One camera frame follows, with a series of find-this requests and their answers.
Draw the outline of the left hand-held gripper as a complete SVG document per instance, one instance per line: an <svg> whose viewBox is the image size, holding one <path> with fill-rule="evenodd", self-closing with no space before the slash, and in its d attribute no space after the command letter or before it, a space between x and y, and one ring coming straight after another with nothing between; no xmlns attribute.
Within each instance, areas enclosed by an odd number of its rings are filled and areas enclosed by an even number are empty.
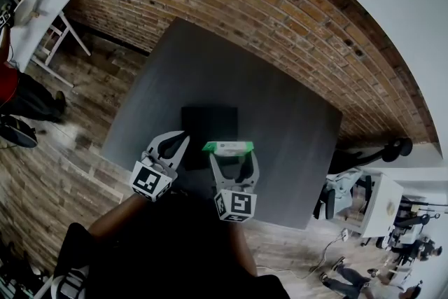
<svg viewBox="0 0 448 299"><path fill-rule="evenodd" d="M136 161L129 183L132 190L151 202L158 201L176 180L176 169L190 137L182 130L156 136Z"/></svg>

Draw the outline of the person's right forearm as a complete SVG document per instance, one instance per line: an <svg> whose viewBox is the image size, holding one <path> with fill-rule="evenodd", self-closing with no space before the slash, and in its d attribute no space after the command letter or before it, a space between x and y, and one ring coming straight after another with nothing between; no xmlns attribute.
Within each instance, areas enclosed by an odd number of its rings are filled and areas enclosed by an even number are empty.
<svg viewBox="0 0 448 299"><path fill-rule="evenodd" d="M228 238L235 260L251 276L257 277L256 262L247 244L244 228L241 223L230 223L228 225Z"/></svg>

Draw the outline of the black round base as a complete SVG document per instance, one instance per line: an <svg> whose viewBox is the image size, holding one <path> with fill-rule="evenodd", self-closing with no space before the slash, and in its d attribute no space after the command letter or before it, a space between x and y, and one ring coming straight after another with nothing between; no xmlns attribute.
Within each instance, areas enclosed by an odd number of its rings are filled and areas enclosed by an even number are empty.
<svg viewBox="0 0 448 299"><path fill-rule="evenodd" d="M12 116L0 116L0 137L23 148L35 148L38 144L36 130Z"/></svg>

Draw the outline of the white cloth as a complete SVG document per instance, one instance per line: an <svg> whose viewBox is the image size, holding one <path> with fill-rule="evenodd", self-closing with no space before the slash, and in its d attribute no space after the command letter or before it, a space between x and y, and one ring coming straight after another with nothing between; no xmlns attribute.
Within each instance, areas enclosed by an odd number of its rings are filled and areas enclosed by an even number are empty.
<svg viewBox="0 0 448 299"><path fill-rule="evenodd" d="M339 174L329 174L326 177L325 189L335 191L334 212L340 212L353 203L351 189L363 175L363 170L353 168Z"/></svg>

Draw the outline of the green and white packet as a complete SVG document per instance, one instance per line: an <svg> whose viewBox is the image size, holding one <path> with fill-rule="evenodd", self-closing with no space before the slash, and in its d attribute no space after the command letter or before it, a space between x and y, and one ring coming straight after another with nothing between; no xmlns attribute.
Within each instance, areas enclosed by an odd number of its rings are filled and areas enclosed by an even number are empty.
<svg viewBox="0 0 448 299"><path fill-rule="evenodd" d="M246 155L253 149L252 141L208 141L202 151L219 157L236 157Z"/></svg>

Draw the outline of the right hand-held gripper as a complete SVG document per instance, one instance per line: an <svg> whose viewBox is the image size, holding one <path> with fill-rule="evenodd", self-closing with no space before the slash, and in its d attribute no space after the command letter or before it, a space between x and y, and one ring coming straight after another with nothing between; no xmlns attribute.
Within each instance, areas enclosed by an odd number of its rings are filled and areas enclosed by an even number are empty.
<svg viewBox="0 0 448 299"><path fill-rule="evenodd" d="M253 218L257 201L254 188L260 176L258 160L254 151L244 156L238 184L224 184L229 181L229 178L222 173L213 153L209 154L209 163L217 183L214 203L219 219L228 222L245 222Z"/></svg>

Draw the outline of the white side table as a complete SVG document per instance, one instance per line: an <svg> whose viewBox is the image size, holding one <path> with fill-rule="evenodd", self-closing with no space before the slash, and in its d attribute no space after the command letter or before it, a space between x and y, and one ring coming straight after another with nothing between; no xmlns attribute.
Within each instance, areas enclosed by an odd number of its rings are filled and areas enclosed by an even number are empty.
<svg viewBox="0 0 448 299"><path fill-rule="evenodd" d="M49 67L67 34L71 34L76 39L88 56L91 55L64 14L64 8L69 2L70 0L47 0L45 8L48 16L41 15L38 18L32 18L27 15L27 0L21 0L15 8L15 24L10 31L10 44L13 50L10 60L21 72L25 71L30 62L34 62L50 75L73 88L73 83Z"/></svg>

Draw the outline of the black box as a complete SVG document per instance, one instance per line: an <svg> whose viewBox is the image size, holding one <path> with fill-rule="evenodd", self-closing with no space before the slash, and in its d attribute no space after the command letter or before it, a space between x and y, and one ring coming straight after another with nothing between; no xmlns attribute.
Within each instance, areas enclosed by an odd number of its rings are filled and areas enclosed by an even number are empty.
<svg viewBox="0 0 448 299"><path fill-rule="evenodd" d="M208 154L202 149L208 141L237 140L238 109L232 106L184 106L181 125L190 136L183 167L186 171L206 169Z"/></svg>

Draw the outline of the white desk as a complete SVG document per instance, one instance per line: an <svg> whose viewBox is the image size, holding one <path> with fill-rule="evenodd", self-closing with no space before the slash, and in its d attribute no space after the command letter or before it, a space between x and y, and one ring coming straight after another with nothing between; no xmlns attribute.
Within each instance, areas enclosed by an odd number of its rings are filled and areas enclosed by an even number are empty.
<svg viewBox="0 0 448 299"><path fill-rule="evenodd" d="M404 188L383 174L372 175L372 195L360 226L360 236L384 237L393 225Z"/></svg>

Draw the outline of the person's left forearm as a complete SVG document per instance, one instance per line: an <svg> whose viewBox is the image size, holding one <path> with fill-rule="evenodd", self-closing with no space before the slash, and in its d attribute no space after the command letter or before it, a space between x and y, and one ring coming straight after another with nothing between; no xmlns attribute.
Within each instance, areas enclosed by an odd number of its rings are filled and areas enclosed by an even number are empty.
<svg viewBox="0 0 448 299"><path fill-rule="evenodd" d="M98 218L87 231L98 241L107 240L125 227L148 203L146 197L133 194Z"/></svg>

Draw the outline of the person's black clothing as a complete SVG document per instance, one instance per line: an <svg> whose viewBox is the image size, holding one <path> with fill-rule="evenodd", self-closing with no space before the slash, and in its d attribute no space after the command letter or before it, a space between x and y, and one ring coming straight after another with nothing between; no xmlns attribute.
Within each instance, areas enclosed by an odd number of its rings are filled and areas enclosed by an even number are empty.
<svg viewBox="0 0 448 299"><path fill-rule="evenodd" d="M290 299L277 277L253 277L238 264L230 223L180 193L149 201L107 240L72 223L53 279L89 265L85 299Z"/></svg>

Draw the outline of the person's white shoe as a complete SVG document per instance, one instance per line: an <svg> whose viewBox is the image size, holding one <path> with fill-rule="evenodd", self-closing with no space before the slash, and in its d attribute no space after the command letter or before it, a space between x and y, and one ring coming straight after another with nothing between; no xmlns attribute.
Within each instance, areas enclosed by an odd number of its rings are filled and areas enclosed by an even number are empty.
<svg viewBox="0 0 448 299"><path fill-rule="evenodd" d="M52 299L85 299L90 266L71 268L67 273L53 279L50 294Z"/></svg>

